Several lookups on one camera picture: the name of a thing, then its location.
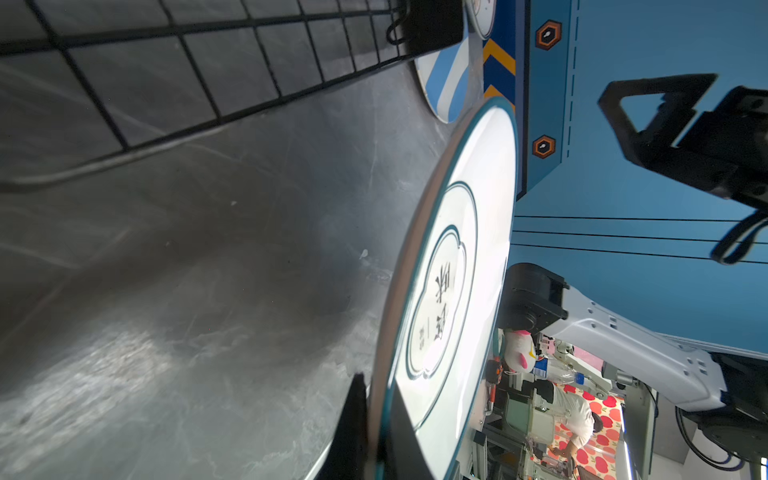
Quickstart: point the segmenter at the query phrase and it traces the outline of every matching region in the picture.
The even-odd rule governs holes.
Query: white shirt
[[[594,419],[589,402],[575,393],[554,388],[551,412],[560,418],[560,423],[571,430],[571,441],[577,448],[584,448],[594,433]]]

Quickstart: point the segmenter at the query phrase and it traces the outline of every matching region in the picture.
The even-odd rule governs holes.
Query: blue striped plate
[[[414,60],[424,96],[440,121],[456,121],[462,113],[469,83],[467,22],[461,43]]]

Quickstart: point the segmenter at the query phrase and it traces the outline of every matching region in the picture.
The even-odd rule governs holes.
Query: plate logo
[[[437,369],[453,331],[464,287],[466,250],[451,226],[438,240],[416,306],[408,344],[411,377],[429,378]]]

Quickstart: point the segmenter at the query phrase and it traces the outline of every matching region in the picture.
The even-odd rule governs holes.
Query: robotic arm
[[[768,456],[766,362],[676,343],[531,263],[507,271],[497,326],[579,346],[656,389],[726,452],[747,462]]]

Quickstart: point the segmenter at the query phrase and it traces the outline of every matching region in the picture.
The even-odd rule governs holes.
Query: wire grid
[[[386,0],[388,8],[384,9],[372,9],[369,0],[365,0],[365,9],[355,11],[345,11],[342,8],[341,3],[343,0],[330,0],[331,2],[335,1],[336,10],[334,12],[327,13],[306,13],[302,3],[297,2],[300,11],[298,15],[269,18],[255,18],[253,15],[251,15],[251,12],[246,4],[246,0],[238,1],[242,5],[243,10],[246,12],[246,18],[217,22],[179,23],[175,21],[171,9],[168,8],[167,0],[157,0],[160,8],[162,9],[162,12],[167,19],[167,25],[145,28],[130,28],[117,31],[102,31],[80,35],[62,35],[55,30],[54,26],[47,18],[45,12],[40,8],[37,0],[25,0],[26,6],[32,12],[37,22],[45,32],[46,38],[2,42],[0,43],[0,58],[11,55],[30,54],[43,51],[58,51],[58,53],[63,57],[65,64],[71,73],[77,79],[80,87],[83,89],[88,99],[95,107],[96,111],[101,117],[101,120],[104,121],[104,123],[108,126],[111,134],[114,135],[114,138],[120,145],[120,150],[93,159],[83,159],[84,161],[82,163],[74,167],[69,167],[64,170],[51,173],[31,174],[17,177],[0,177],[0,191],[34,190],[52,184],[58,184],[74,178],[83,177],[84,175],[94,174],[100,171],[128,164],[141,158],[158,154],[162,151],[166,151],[176,146],[185,144],[189,141],[215,134],[227,124],[238,121],[257,112],[264,111],[267,108],[286,104],[314,92],[341,85],[352,79],[360,78],[364,75],[371,74],[374,71],[378,71],[381,68],[397,64],[401,61],[410,60],[416,56],[415,54],[406,53],[406,45],[404,44],[403,39],[398,37],[398,29],[395,28],[397,26],[396,18],[402,19],[406,14],[405,7],[398,5],[398,0]],[[374,27],[373,21],[374,17],[377,15],[388,15],[392,21],[392,26],[390,27],[390,30],[392,31],[387,32],[387,38],[388,43],[393,45],[396,49],[396,56],[394,58],[382,60],[382,47],[391,48],[391,46],[379,45],[381,39],[376,37],[376,28]],[[376,49],[376,64],[365,68],[359,68],[353,53],[353,44],[350,41],[347,22],[351,18],[365,17],[369,19],[371,27],[373,44]],[[346,36],[346,47],[349,52],[349,58],[352,62],[353,72],[344,74],[338,78],[328,79],[324,75],[323,68],[320,64],[318,51],[315,46],[315,41],[313,40],[312,32],[310,30],[310,22],[330,19],[338,19],[342,22],[344,35]],[[319,84],[315,84],[311,87],[304,88],[299,91],[294,91],[289,94],[284,93],[285,89],[282,88],[278,76],[275,74],[273,68],[274,58],[270,58],[268,55],[267,49],[264,47],[263,39],[260,37],[258,30],[258,27],[286,24],[304,25],[312,48],[315,65],[320,79]],[[187,43],[187,38],[185,35],[202,32],[227,31],[238,28],[249,28],[253,31],[253,35],[258,44],[258,48],[266,64],[266,69],[269,72],[272,84],[277,92],[277,97],[272,100],[264,101],[262,103],[255,104],[247,108],[242,108],[228,114],[223,114],[214,98],[214,95],[211,92],[211,88],[205,76],[203,75],[199,64],[197,63],[195,56],[190,50],[190,46]],[[120,44],[122,42],[152,38],[176,38],[178,40],[180,47],[183,50],[184,56],[189,62],[192,72],[194,73],[194,77],[197,83],[200,85],[200,88],[202,89],[205,99],[210,105],[215,118],[209,121],[200,122],[190,127],[185,127],[180,130],[173,131],[169,134],[163,134],[162,136],[153,138],[149,141],[131,144],[131,142],[126,138],[124,132],[121,131],[118,123],[116,123],[113,115],[109,112],[107,105],[104,103],[103,99],[94,88],[94,85],[92,84],[91,80],[89,80],[86,72],[76,62],[76,59],[71,53],[71,49],[94,45]]]

